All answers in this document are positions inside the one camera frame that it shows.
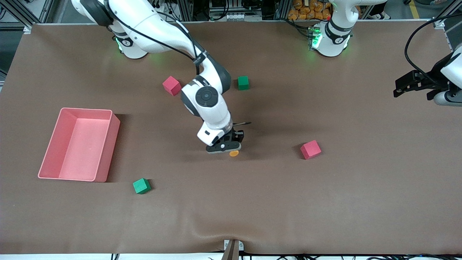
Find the green block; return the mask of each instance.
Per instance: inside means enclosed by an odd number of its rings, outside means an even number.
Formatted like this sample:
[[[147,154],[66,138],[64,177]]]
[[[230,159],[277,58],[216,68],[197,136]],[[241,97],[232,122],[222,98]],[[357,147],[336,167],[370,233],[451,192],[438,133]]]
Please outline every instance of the green block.
[[[239,90],[249,89],[249,78],[247,76],[237,77],[237,88]]]
[[[137,194],[145,194],[151,190],[151,185],[145,178],[141,178],[133,183],[133,188],[135,188]]]

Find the brown table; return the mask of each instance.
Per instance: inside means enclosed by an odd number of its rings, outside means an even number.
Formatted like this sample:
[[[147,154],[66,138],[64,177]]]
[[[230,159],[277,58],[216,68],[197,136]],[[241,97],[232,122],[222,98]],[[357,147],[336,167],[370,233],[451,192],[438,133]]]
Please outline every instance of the brown table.
[[[335,58],[286,23],[187,25],[250,79],[224,95],[235,122],[253,122],[235,158],[207,154],[201,120],[162,88],[193,78],[183,56],[129,60],[104,28],[35,25],[0,94],[0,252],[207,252],[237,238],[261,254],[462,253],[462,110],[392,95],[420,24],[358,23]],[[431,26],[410,47],[425,70],[448,52]],[[121,120],[106,183],[37,177],[62,107]],[[314,139],[322,155],[302,160]],[[135,194],[139,178],[154,190]]]

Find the orange round object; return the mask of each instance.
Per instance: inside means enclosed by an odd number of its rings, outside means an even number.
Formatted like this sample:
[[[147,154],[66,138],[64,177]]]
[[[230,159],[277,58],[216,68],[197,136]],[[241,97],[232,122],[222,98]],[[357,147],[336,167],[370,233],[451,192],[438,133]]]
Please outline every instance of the orange round object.
[[[236,157],[239,154],[239,151],[231,151],[230,156],[231,157]]]

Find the pink bin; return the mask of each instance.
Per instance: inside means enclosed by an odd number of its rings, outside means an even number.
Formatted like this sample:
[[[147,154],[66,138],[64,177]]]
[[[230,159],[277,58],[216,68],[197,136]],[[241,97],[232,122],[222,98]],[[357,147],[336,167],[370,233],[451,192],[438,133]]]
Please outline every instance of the pink bin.
[[[38,177],[105,182],[119,125],[111,110],[62,108]]]

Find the black circular joint cap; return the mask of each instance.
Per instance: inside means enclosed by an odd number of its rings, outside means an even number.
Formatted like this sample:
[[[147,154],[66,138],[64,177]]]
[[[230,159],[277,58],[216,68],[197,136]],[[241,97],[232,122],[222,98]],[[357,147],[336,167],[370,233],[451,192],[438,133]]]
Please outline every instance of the black circular joint cap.
[[[201,87],[196,92],[196,102],[200,106],[213,107],[218,103],[218,91],[211,86]]]

